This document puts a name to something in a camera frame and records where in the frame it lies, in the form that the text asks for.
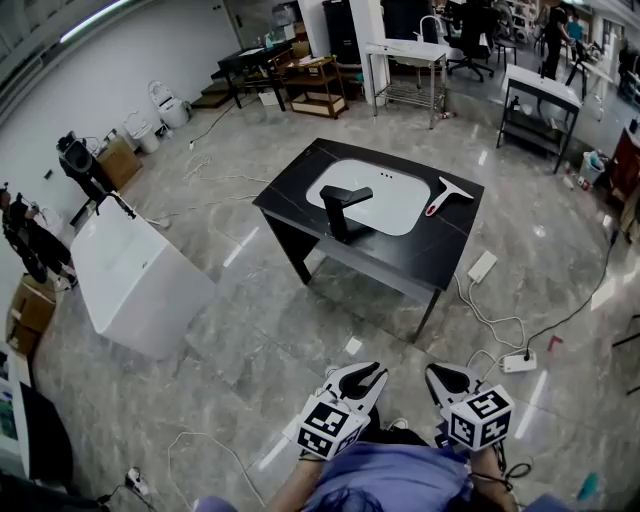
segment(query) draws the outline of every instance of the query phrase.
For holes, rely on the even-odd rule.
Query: office chair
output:
[[[493,70],[487,66],[474,63],[473,59],[487,59],[491,55],[493,31],[498,23],[500,13],[494,9],[482,7],[478,3],[468,2],[455,9],[455,16],[461,17],[462,34],[460,37],[445,36],[444,40],[449,43],[451,48],[462,50],[464,59],[447,60],[447,73],[450,75],[455,69],[469,68],[480,77],[481,82],[484,82],[484,77],[480,70],[488,71],[490,77],[493,77]],[[487,38],[488,47],[480,44],[480,36],[483,33]],[[449,63],[451,62],[456,65],[449,68]]]

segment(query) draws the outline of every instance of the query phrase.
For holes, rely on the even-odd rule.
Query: black desk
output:
[[[413,229],[391,236],[373,229],[348,243],[332,235],[325,210],[309,203],[306,193],[334,162],[361,160],[419,178],[429,185],[430,204],[443,190],[442,176],[474,199],[451,196],[433,217],[421,213]],[[453,277],[467,243],[484,187],[426,165],[385,153],[316,139],[254,200],[303,283],[311,274],[304,259],[317,246],[342,263],[429,305],[415,333],[414,342],[433,310],[440,292]],[[402,207],[402,198],[398,198]]]
[[[231,72],[251,66],[262,66],[262,68],[267,72],[268,81],[265,85],[273,88],[273,91],[275,92],[276,98],[278,99],[278,103],[280,105],[280,110],[282,110],[283,112],[286,110],[284,101],[282,101],[282,96],[280,96],[279,91],[279,87],[281,84],[276,81],[276,76],[274,75],[273,70],[269,65],[269,60],[277,57],[282,52],[287,51],[289,48],[291,48],[291,43],[284,42],[274,45],[273,48],[262,48],[257,53],[242,55],[242,53],[251,50],[251,48],[244,48],[218,61],[218,67],[220,67],[220,71],[227,79],[229,93],[233,95],[238,108],[242,108],[242,105],[240,104],[240,100],[238,99],[238,86],[234,84],[233,80],[231,79]]]

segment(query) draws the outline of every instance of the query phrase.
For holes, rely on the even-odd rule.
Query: white wall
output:
[[[367,102],[371,104],[373,100],[370,92],[372,77],[369,72],[364,48],[367,43],[383,43],[386,38],[380,0],[359,0],[357,2],[351,2],[351,13],[353,14],[353,25],[356,29],[358,48],[360,49],[365,95]],[[380,91],[387,86],[386,66],[387,60],[384,56],[371,56],[371,67],[376,91]]]
[[[86,196],[67,178],[55,146],[68,131],[104,137],[132,110],[155,128],[160,119],[147,85],[160,80],[193,101],[211,83],[218,59],[239,49],[224,9],[215,0],[157,0],[114,23],[64,60],[0,127],[0,182],[47,205],[67,221]],[[54,174],[48,181],[47,170]],[[0,240],[0,340],[5,311],[22,264]]]
[[[298,0],[314,57],[331,55],[327,17],[324,14],[322,2],[323,0]]]

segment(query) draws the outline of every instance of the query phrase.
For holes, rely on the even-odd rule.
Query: cardboard box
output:
[[[142,167],[142,162],[122,137],[113,139],[96,160],[118,190],[122,189]]]
[[[38,283],[30,275],[22,277],[7,313],[7,343],[28,355],[47,330],[56,309],[53,283]]]
[[[15,323],[7,332],[7,344],[16,352],[28,356],[38,343],[40,336],[42,336],[41,333]]]

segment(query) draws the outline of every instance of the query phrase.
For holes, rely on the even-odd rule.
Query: white sink basin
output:
[[[344,216],[392,236],[413,229],[431,195],[429,186],[418,178],[353,159],[331,164],[307,190],[307,201],[324,208],[320,191],[325,185],[373,190],[371,199],[345,208]]]

